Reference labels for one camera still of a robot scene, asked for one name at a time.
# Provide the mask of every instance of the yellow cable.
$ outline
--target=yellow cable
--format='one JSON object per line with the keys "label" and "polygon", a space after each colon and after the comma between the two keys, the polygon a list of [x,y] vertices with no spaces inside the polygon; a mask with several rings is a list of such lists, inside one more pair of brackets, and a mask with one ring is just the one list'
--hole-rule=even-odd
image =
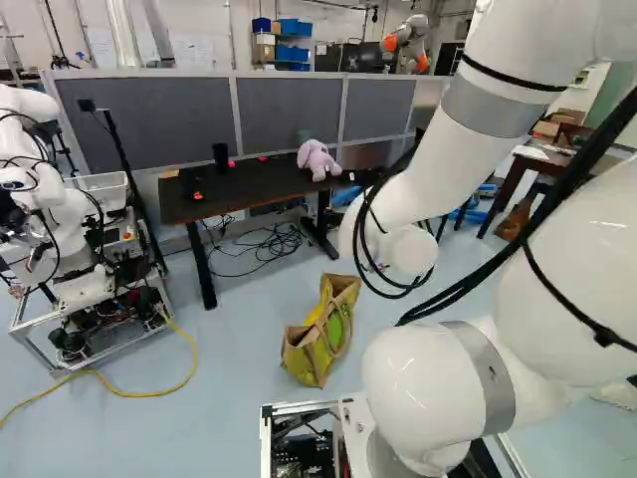
{"label": "yellow cable", "polygon": [[190,368],[190,372],[188,373],[188,375],[183,380],[181,380],[179,383],[177,383],[176,385],[172,386],[171,388],[168,388],[168,389],[162,390],[162,391],[150,391],[150,392],[145,392],[145,393],[128,393],[128,392],[125,392],[125,391],[121,391],[120,389],[115,388],[113,385],[108,383],[108,380],[106,380],[106,377],[103,376],[102,373],[97,371],[97,370],[93,370],[93,369],[89,368],[89,369],[86,369],[86,370],[74,371],[73,373],[71,373],[70,375],[64,377],[61,381],[59,381],[58,383],[53,385],[51,388],[43,391],[42,393],[38,393],[37,395],[33,395],[31,398],[27,398],[26,400],[21,401],[20,403],[15,405],[13,408],[11,408],[7,412],[7,414],[4,415],[2,417],[2,419],[0,420],[0,429],[2,429],[2,427],[5,424],[5,422],[7,421],[7,418],[9,418],[9,416],[14,411],[16,411],[17,409],[23,407],[24,405],[28,405],[29,403],[32,403],[32,402],[34,402],[36,400],[39,400],[43,396],[46,396],[49,393],[57,390],[58,388],[60,388],[62,385],[64,385],[68,381],[71,381],[71,380],[73,380],[74,378],[77,378],[80,375],[86,375],[86,374],[95,375],[97,378],[100,379],[100,381],[108,389],[108,391],[110,391],[111,393],[114,393],[115,395],[123,396],[123,397],[126,397],[126,398],[147,398],[149,396],[167,395],[168,393],[172,393],[173,391],[178,390],[183,385],[188,383],[188,380],[190,380],[190,378],[192,378],[192,375],[194,375],[195,371],[197,370],[197,364],[198,364],[198,361],[199,361],[199,350],[197,349],[197,345],[195,344],[195,341],[192,339],[192,337],[190,337],[184,331],[182,331],[177,326],[175,326],[174,323],[164,314],[164,312],[162,310],[161,311],[157,311],[157,312],[161,315],[161,317],[163,317],[163,319],[166,321],[166,324],[168,324],[168,326],[173,331],[175,331],[176,333],[180,334],[186,341],[188,341],[188,343],[192,347],[192,367]]}

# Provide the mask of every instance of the desk leg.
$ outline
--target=desk leg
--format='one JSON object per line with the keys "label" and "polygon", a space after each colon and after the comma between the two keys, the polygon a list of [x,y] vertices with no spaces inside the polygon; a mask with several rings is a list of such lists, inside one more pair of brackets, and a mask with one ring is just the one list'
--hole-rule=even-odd
{"label": "desk leg", "polygon": [[471,203],[472,196],[473,194],[469,196],[469,199],[467,199],[463,203],[462,207],[458,211],[458,216],[456,216],[456,223],[454,224],[454,231],[457,231],[458,229],[460,229],[460,226],[462,226],[462,221],[465,220],[465,215],[467,215],[467,209],[469,209],[469,204]]}
{"label": "desk leg", "polygon": [[192,246],[192,254],[195,256],[195,264],[197,265],[197,274],[199,275],[199,285],[201,286],[201,297],[203,298],[203,307],[206,311],[217,307],[217,295],[212,285],[212,276],[208,268],[208,258],[206,251],[201,244],[201,237],[197,230],[197,224],[194,222],[186,223],[188,231],[188,239]]}
{"label": "desk leg", "polygon": [[329,259],[335,261],[338,259],[338,251],[327,240],[327,221],[325,221],[325,210],[329,205],[329,192],[329,189],[318,192],[317,224],[315,225],[308,217],[302,217],[300,222],[310,234],[312,242],[321,247]]}
{"label": "desk leg", "polygon": [[489,214],[487,214],[487,218],[480,226],[480,230],[478,231],[478,239],[482,239],[485,237],[487,233],[487,229],[493,222],[496,214],[504,211],[507,208],[507,204],[511,200],[511,196],[516,192],[516,188],[520,181],[522,180],[522,176],[525,175],[525,171],[527,170],[527,165],[525,161],[520,160],[518,156],[515,157],[514,163],[511,165],[511,169],[509,170],[509,174],[505,178],[505,182],[500,186],[500,191],[496,195],[494,199],[494,203],[491,205],[491,209],[489,209]]}

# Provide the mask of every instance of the tangled cables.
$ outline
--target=tangled cables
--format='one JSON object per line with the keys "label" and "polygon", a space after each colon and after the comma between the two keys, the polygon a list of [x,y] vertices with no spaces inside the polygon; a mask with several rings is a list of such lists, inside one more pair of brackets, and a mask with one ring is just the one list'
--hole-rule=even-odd
{"label": "tangled cables", "polygon": [[[234,217],[223,215],[221,222],[212,226],[214,229],[220,229],[222,234],[225,232],[225,228],[234,222]],[[210,243],[212,244],[212,248],[210,252],[208,252],[208,265],[210,266],[210,259],[214,252],[218,252],[220,254],[224,254],[230,257],[240,257],[249,252],[254,253],[255,261],[259,264],[253,269],[242,272],[240,274],[220,274],[214,272],[213,268],[210,267],[211,273],[217,277],[244,277],[254,272],[257,272],[261,268],[267,266],[271,262],[274,262],[278,259],[282,259],[284,257],[290,256],[297,252],[297,250],[303,245],[304,234],[301,232],[301,229],[292,223],[283,223],[283,224],[275,224],[273,228],[261,227],[258,229],[253,229],[251,231],[244,232],[236,239],[232,241],[233,246],[243,247],[239,252],[230,252],[224,250],[221,245],[215,243],[214,236],[212,234],[212,230],[210,226],[206,224],[204,220],[201,221],[202,225],[206,229],[208,236],[210,238]],[[270,234],[266,239],[261,242],[243,242],[242,238],[250,234],[254,234],[259,231],[267,231]]]}

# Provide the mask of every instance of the yellow bag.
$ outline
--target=yellow bag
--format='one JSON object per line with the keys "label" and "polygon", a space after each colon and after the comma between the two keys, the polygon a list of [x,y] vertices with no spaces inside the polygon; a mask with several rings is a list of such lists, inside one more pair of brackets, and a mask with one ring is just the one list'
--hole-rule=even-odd
{"label": "yellow bag", "polygon": [[359,277],[325,273],[320,300],[303,326],[286,327],[282,366],[303,385],[323,388],[332,364],[347,349],[359,291]]}

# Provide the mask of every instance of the blue bin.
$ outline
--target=blue bin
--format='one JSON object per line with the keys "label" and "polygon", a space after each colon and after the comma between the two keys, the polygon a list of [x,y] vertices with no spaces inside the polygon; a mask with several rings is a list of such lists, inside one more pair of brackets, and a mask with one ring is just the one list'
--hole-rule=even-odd
{"label": "blue bin", "polygon": [[252,20],[252,32],[253,33],[270,33],[271,21],[269,18],[255,18]]}
{"label": "blue bin", "polygon": [[300,37],[311,37],[312,23],[299,22],[299,25],[297,26],[297,35]]}
{"label": "blue bin", "polygon": [[307,48],[294,47],[293,60],[295,62],[306,62],[310,56],[310,50]]}
{"label": "blue bin", "polygon": [[275,49],[275,58],[280,62],[288,62],[293,59],[294,47],[287,45],[277,45]]}
{"label": "blue bin", "polygon": [[282,35],[297,35],[299,30],[298,18],[280,18]]}
{"label": "blue bin", "polygon": [[293,72],[308,72],[310,70],[309,63],[292,63]]}

